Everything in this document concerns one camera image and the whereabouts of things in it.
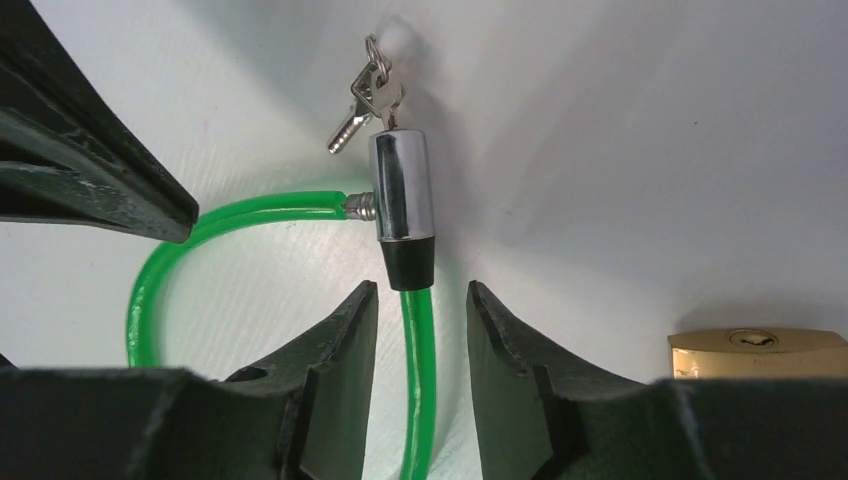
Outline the green cable lock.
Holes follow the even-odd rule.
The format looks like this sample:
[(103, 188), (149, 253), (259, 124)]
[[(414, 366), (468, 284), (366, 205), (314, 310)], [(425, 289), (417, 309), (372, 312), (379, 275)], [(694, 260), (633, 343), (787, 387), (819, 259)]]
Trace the green cable lock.
[(340, 152), (372, 118), (383, 124), (369, 139), (372, 189), (289, 192), (253, 197), (202, 215), (181, 244), (160, 244), (137, 276), (126, 317), (130, 367), (159, 365), (156, 303), (172, 270), (194, 248), (233, 231), (285, 221), (361, 220), (376, 224), (390, 287), (400, 295), (407, 368), (407, 424), (400, 478), (428, 476), (436, 433), (437, 361), (431, 288), (436, 229), (425, 134), (402, 129), (397, 110), (405, 97), (400, 76), (374, 35), (365, 39), (367, 62), (351, 84), (348, 117), (327, 142)]

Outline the brass padlock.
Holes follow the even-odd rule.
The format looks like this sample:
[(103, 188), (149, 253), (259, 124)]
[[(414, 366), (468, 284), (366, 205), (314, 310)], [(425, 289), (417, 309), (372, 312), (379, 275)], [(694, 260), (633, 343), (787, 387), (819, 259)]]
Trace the brass padlock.
[(847, 377), (847, 340), (832, 331), (706, 329), (667, 342), (676, 379)]

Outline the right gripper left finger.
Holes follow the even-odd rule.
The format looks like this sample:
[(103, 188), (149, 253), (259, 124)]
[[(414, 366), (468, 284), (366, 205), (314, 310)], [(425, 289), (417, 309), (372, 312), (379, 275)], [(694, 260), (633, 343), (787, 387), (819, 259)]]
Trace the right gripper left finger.
[(5, 479), (359, 479), (378, 288), (222, 381), (187, 369), (1, 369)]

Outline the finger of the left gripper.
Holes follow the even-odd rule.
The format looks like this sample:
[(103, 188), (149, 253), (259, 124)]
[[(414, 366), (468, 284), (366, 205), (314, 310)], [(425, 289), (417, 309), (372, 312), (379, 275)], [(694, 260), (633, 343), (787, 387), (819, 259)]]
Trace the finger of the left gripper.
[(184, 242), (199, 206), (29, 1), (1, 4), (1, 219)]

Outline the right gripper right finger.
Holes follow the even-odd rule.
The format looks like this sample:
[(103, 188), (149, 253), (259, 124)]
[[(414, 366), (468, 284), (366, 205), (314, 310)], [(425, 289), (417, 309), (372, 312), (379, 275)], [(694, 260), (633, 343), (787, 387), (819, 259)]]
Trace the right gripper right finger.
[(642, 384), (566, 350), (483, 283), (467, 345), (487, 479), (843, 479), (841, 379)]

